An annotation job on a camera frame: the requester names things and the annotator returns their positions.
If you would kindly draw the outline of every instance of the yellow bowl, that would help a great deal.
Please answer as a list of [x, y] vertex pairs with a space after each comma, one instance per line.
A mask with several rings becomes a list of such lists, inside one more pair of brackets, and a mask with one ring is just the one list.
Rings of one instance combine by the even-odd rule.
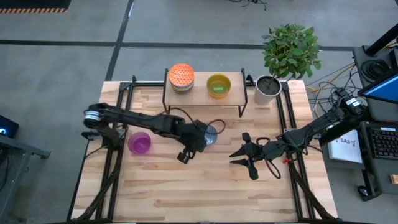
[[226, 97], [231, 89], [231, 80], [226, 75], [214, 74], [207, 79], [207, 90], [211, 97], [221, 99]]

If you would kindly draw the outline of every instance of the concrete floor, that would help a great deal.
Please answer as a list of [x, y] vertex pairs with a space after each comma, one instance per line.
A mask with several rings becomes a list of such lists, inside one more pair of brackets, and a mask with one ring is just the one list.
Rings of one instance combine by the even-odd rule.
[[[66, 14], [0, 14], [0, 39], [115, 41], [127, 2], [82, 0], [72, 1]], [[266, 27], [296, 22], [314, 26], [320, 45], [359, 46], [371, 44], [398, 19], [393, 0], [268, 3], [264, 12], [262, 5], [241, 7], [244, 2], [227, 0], [136, 0], [124, 41], [261, 44]], [[0, 45], [0, 52], [1, 114], [20, 124], [18, 139], [52, 151], [47, 161], [32, 160], [13, 214], [29, 223], [62, 222], [86, 146], [80, 136], [85, 130], [82, 111], [98, 101], [113, 48]], [[304, 78], [306, 83], [353, 61], [351, 52], [320, 52], [319, 58], [322, 69]], [[130, 80], [133, 74], [139, 80], [162, 80], [164, 68], [177, 62], [202, 71], [244, 67], [255, 78], [268, 73], [260, 50], [122, 48], [113, 80]], [[335, 85], [343, 86], [347, 78]], [[353, 79], [360, 86], [358, 76]], [[359, 171], [336, 169], [328, 161], [326, 168], [340, 218], [396, 222], [397, 196], [362, 202], [356, 193], [363, 184]]]

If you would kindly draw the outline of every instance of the keyboard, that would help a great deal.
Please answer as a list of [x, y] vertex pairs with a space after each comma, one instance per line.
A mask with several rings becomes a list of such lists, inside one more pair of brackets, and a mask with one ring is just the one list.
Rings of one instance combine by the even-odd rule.
[[398, 159], [398, 131], [371, 129], [371, 141], [374, 157], [382, 159]]

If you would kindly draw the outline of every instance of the purple bowl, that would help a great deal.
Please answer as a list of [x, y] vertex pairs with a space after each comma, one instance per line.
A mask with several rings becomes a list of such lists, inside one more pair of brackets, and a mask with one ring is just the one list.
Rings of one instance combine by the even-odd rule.
[[150, 148], [150, 137], [145, 132], [134, 133], [130, 136], [127, 145], [132, 153], [145, 154]]

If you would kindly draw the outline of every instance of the plant pot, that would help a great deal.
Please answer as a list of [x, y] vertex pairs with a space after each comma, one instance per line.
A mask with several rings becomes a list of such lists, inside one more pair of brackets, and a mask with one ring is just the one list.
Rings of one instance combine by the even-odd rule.
[[254, 102], [258, 105], [267, 105], [282, 90], [282, 84], [272, 75], [262, 75], [256, 81]]

